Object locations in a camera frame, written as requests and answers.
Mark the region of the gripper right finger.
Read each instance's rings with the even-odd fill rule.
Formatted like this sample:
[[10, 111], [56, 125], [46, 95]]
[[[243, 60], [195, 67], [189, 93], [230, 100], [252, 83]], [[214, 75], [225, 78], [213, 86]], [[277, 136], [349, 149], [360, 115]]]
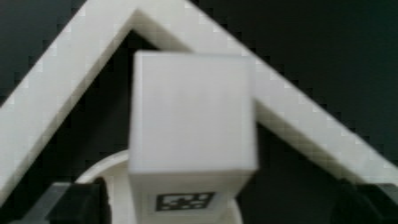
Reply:
[[339, 182], [330, 224], [398, 224], [398, 186]]

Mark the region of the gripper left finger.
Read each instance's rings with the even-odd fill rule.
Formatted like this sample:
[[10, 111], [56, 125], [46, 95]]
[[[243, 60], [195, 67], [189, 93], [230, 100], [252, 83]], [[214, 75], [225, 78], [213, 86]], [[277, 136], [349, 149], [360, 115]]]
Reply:
[[109, 224], [104, 180], [54, 182], [15, 224]]

